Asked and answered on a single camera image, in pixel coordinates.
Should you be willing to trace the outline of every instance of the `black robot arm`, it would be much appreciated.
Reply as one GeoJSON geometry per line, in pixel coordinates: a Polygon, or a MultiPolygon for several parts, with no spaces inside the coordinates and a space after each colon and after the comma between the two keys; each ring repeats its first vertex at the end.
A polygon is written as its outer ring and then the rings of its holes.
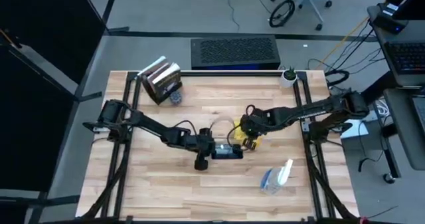
{"type": "Polygon", "coordinates": [[[240,119],[240,128],[248,136],[248,139],[255,140],[268,132],[291,126],[303,118],[332,114],[331,118],[326,118],[321,122],[327,128],[332,128],[332,125],[343,123],[350,118],[360,119],[367,116],[368,113],[369,109],[361,95],[358,92],[348,92],[295,108],[278,107],[261,110],[250,105],[240,119]]]}
{"type": "Polygon", "coordinates": [[[149,118],[139,110],[131,109],[129,104],[120,100],[106,101],[100,112],[97,122],[83,123],[94,132],[94,128],[109,128],[109,141],[126,143],[129,141],[129,130],[141,128],[161,139],[170,148],[179,148],[197,153],[195,169],[208,168],[206,157],[212,159],[240,159],[243,158],[239,145],[217,145],[209,128],[202,128],[199,134],[192,135],[191,131],[180,127],[166,127],[149,118]],[[129,112],[129,118],[121,118],[129,112]]]}

